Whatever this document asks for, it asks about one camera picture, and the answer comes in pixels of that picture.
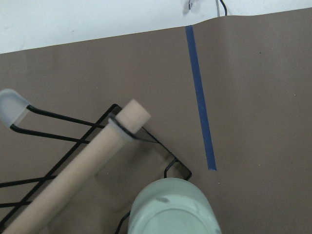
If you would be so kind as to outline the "pale green cup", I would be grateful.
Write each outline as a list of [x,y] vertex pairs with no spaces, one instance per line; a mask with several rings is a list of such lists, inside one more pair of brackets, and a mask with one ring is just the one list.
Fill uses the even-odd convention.
[[204,193],[179,178],[146,186],[135,198],[130,234],[220,234],[221,228]]

